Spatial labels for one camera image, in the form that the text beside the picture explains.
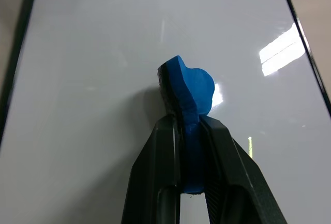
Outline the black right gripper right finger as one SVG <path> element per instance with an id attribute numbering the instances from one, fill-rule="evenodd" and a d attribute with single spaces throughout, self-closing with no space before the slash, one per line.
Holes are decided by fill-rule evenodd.
<path id="1" fill-rule="evenodd" d="M 259 166 L 219 120 L 200 116 L 210 223 L 286 223 Z"/>

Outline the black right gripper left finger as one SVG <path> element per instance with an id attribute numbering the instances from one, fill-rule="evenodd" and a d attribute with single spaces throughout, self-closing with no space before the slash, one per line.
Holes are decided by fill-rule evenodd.
<path id="1" fill-rule="evenodd" d="M 179 223 L 179 137 L 174 117 L 159 119 L 135 160 L 122 223 Z"/>

